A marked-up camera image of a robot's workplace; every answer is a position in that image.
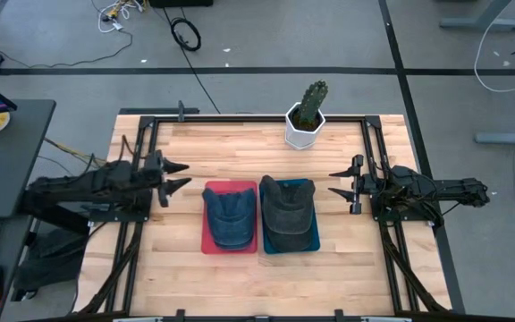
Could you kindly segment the black box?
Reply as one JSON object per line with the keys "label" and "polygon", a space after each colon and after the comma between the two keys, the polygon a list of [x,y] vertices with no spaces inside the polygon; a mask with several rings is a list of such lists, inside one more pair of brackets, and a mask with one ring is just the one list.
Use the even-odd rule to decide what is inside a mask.
{"label": "black box", "polygon": [[155,8],[166,7],[209,7],[214,4],[215,0],[148,0],[150,5]]}

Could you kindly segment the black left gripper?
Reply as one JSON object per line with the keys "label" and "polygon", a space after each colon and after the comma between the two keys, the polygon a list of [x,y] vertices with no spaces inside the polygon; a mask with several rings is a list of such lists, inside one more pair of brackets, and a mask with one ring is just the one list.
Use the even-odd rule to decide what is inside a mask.
{"label": "black left gripper", "polygon": [[157,188],[158,200],[162,208],[168,207],[167,195],[172,196],[177,190],[191,181],[191,178],[165,180],[165,174],[175,174],[190,167],[185,164],[174,163],[168,158],[163,158],[160,150],[155,150],[145,157],[143,168],[153,187]]}

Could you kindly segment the black fabric bundle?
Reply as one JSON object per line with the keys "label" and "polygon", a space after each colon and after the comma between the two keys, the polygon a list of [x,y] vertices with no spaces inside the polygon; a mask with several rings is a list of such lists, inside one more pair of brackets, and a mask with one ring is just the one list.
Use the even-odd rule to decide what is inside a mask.
{"label": "black fabric bundle", "polygon": [[74,280],[88,237],[63,229],[38,235],[16,270],[12,301],[32,297],[41,287]]}

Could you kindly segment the white hexagonal plant pot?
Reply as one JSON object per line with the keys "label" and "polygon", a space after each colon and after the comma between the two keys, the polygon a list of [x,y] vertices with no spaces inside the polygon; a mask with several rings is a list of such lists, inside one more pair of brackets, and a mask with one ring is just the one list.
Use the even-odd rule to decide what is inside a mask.
{"label": "white hexagonal plant pot", "polygon": [[292,148],[303,150],[311,148],[325,125],[325,116],[322,112],[317,113],[318,126],[313,131],[297,129],[291,122],[292,114],[298,110],[300,102],[296,102],[285,114],[285,142]]}

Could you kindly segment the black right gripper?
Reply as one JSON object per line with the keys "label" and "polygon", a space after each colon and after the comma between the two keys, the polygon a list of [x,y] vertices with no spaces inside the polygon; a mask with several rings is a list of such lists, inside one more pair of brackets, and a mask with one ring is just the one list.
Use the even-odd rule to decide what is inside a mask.
{"label": "black right gripper", "polygon": [[361,167],[363,164],[364,157],[362,155],[356,155],[351,160],[351,167],[349,167],[347,170],[330,174],[332,177],[353,177],[353,183],[351,184],[353,191],[329,188],[329,191],[332,191],[343,197],[347,202],[351,202],[350,212],[353,215],[361,214],[362,203],[360,201],[360,195],[370,195],[376,192],[376,182],[372,174],[361,173]]}

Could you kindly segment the dark grey washed baseball cap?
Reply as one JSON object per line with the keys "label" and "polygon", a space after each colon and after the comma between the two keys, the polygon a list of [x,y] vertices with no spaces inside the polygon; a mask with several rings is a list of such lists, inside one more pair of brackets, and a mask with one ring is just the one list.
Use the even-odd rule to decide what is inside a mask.
{"label": "dark grey washed baseball cap", "polygon": [[271,237],[299,235],[309,230],[316,191],[311,180],[285,185],[265,175],[261,179],[260,188],[263,191],[262,209],[266,231]]}
{"label": "dark grey washed baseball cap", "polygon": [[318,251],[321,246],[317,218],[311,217],[311,224],[304,233],[276,233],[266,223],[262,224],[264,251],[266,254],[282,254]]}

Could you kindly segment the black side desk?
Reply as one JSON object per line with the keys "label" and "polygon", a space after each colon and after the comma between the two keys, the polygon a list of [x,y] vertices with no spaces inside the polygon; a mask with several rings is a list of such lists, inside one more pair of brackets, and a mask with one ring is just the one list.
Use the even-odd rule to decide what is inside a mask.
{"label": "black side desk", "polygon": [[51,99],[18,100],[0,131],[0,218],[14,216],[52,119]]}

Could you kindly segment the teal plastic tray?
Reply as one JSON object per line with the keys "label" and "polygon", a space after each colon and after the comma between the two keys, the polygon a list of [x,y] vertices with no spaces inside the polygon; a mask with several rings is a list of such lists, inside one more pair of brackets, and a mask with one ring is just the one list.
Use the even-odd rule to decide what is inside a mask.
{"label": "teal plastic tray", "polygon": [[275,180],[269,175],[262,178],[259,194],[266,253],[320,249],[315,192],[315,184],[309,179]]}

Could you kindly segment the black aluminium table frame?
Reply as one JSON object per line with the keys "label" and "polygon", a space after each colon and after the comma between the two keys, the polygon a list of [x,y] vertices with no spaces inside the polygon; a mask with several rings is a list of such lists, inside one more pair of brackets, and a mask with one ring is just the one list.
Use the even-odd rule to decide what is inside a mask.
{"label": "black aluminium table frame", "polygon": [[[154,204],[143,225],[139,254],[106,304],[136,316],[389,315],[424,304],[384,255],[368,198],[353,215],[338,190],[351,179],[341,171],[366,146],[372,160],[387,155],[392,165],[414,167],[407,125],[401,115],[377,119],[330,116],[312,148],[296,150],[284,139],[280,115],[193,115],[184,122],[160,117],[146,125],[139,115],[119,116],[110,158],[122,141],[142,151],[160,149],[184,163],[188,179],[168,207]],[[211,181],[259,182],[309,179],[316,186],[320,247],[311,252],[269,255],[262,247],[247,253],[207,255],[201,249],[203,199]]]}

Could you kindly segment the grey T-shaped desk foot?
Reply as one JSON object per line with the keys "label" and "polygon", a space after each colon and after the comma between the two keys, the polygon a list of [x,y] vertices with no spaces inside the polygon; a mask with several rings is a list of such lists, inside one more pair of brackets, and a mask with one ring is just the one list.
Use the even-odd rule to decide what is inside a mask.
{"label": "grey T-shaped desk foot", "polygon": [[511,0],[492,0],[478,16],[442,18],[439,27],[444,29],[515,31],[515,19],[503,19],[501,14]]}

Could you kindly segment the green cactus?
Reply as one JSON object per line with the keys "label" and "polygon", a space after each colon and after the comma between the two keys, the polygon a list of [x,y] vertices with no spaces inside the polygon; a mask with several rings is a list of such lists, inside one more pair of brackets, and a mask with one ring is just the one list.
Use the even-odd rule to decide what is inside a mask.
{"label": "green cactus", "polygon": [[318,80],[306,90],[300,104],[300,123],[312,126],[317,120],[317,112],[328,93],[325,80]]}

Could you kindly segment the pink red plastic tray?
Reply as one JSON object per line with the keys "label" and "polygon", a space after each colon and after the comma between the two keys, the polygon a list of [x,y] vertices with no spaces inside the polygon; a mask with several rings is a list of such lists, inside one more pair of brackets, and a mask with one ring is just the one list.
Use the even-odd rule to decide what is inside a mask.
{"label": "pink red plastic tray", "polygon": [[258,201],[257,201],[257,184],[253,181],[210,181],[206,183],[205,189],[210,189],[218,194],[232,193],[237,191],[245,191],[253,189],[256,193],[256,221],[254,223],[254,240],[245,250],[221,250],[215,246],[213,237],[210,233],[209,225],[207,222],[207,207],[204,201],[204,212],[202,219],[202,237],[201,237],[201,251],[207,255],[224,255],[224,254],[250,254],[257,251],[258,247]]}

